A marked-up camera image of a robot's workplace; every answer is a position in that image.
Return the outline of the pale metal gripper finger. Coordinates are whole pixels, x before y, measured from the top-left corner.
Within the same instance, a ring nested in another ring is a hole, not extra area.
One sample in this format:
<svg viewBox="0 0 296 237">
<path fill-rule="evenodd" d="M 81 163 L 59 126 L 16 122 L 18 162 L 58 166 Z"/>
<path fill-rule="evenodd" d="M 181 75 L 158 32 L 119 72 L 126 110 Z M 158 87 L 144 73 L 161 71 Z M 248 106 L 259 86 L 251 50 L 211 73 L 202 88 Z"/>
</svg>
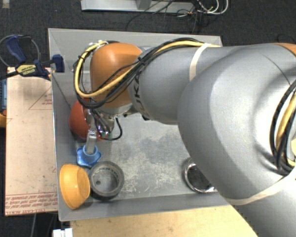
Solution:
<svg viewBox="0 0 296 237">
<path fill-rule="evenodd" d="M 85 153 L 87 155 L 93 155 L 96 147 L 96 132 L 94 130 L 88 130 L 87 140 L 85 144 Z"/>
</svg>

